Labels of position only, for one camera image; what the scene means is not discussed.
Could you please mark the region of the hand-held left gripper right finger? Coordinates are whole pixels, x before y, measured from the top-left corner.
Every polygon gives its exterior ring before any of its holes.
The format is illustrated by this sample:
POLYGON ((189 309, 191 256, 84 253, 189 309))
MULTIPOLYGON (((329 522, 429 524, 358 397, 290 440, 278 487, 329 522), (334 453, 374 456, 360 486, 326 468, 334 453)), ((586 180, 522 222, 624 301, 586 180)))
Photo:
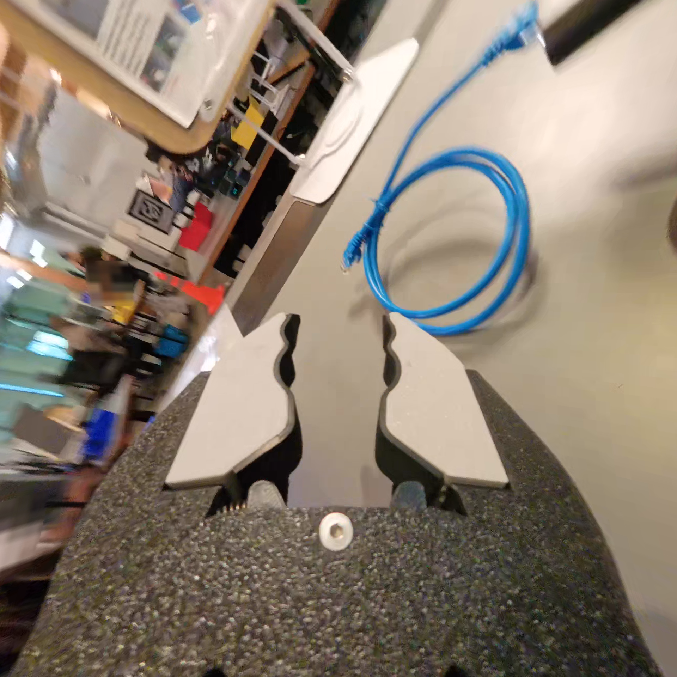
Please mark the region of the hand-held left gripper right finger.
POLYGON ((461 360, 395 312, 383 319, 383 349, 375 458, 393 487, 416 481, 428 500, 444 487, 507 488, 508 475, 461 360))

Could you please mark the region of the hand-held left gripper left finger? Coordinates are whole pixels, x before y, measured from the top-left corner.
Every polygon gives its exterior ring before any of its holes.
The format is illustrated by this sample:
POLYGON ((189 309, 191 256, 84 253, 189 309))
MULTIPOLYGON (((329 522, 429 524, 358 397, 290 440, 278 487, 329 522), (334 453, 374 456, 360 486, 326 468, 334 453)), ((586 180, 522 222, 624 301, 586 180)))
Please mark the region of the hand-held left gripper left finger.
POLYGON ((292 393, 300 315, 279 313, 220 358, 165 478, 168 490, 222 487, 230 502, 258 481, 289 501, 303 439, 292 393))

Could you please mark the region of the black ethernet port adapter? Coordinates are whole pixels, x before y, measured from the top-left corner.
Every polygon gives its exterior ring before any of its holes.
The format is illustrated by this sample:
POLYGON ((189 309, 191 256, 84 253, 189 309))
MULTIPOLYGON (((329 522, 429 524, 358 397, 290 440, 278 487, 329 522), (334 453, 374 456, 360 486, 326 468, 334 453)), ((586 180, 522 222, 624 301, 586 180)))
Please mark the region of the black ethernet port adapter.
POLYGON ((549 25, 540 42, 552 67, 560 66, 641 1, 578 1, 549 25))

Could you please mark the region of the orange plastic object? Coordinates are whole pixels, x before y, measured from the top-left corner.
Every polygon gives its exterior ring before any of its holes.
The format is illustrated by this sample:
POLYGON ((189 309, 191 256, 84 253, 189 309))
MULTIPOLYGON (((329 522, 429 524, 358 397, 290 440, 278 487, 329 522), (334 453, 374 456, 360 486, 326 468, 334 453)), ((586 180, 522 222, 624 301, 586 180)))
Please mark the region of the orange plastic object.
POLYGON ((217 287, 210 287, 161 271, 155 271, 153 275, 157 280, 168 284, 176 291, 203 305, 210 316, 213 316, 219 310, 224 301, 225 286, 223 284, 217 287))

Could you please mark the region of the red box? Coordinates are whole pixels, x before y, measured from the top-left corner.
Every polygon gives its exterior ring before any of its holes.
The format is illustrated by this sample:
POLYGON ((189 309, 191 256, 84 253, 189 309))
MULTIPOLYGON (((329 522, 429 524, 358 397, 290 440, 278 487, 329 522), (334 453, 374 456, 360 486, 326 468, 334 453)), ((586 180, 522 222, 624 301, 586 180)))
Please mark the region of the red box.
POLYGON ((212 211, 201 202, 197 203, 190 224, 182 229, 179 246, 193 252, 199 251, 211 231, 212 224, 212 211))

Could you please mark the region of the fiducial marker sign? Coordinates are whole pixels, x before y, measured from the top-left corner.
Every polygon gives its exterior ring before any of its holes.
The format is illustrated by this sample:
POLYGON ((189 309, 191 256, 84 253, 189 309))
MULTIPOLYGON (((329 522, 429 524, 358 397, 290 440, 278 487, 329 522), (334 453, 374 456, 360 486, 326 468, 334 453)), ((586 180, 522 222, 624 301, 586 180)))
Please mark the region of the fiducial marker sign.
POLYGON ((169 234, 174 227, 173 209, 143 190, 136 190, 127 209, 127 215, 164 234, 169 234))

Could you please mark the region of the yellow box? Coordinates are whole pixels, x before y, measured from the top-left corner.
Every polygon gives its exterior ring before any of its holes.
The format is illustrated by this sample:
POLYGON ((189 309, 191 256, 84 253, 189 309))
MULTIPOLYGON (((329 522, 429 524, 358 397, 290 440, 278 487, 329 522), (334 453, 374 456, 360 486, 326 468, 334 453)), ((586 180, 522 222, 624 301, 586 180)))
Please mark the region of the yellow box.
POLYGON ((264 121, 259 102, 255 98, 248 97, 246 102, 234 103, 232 116, 231 139, 249 151, 257 139, 257 129, 264 121))

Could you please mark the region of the white sign stand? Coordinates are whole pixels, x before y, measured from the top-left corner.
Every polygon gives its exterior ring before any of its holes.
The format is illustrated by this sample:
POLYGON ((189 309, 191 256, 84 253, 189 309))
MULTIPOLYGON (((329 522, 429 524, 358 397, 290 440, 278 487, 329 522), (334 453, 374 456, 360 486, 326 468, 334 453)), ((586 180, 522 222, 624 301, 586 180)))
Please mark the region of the white sign stand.
POLYGON ((177 154, 203 147, 232 101, 273 1, 2 1, 28 55, 177 154))

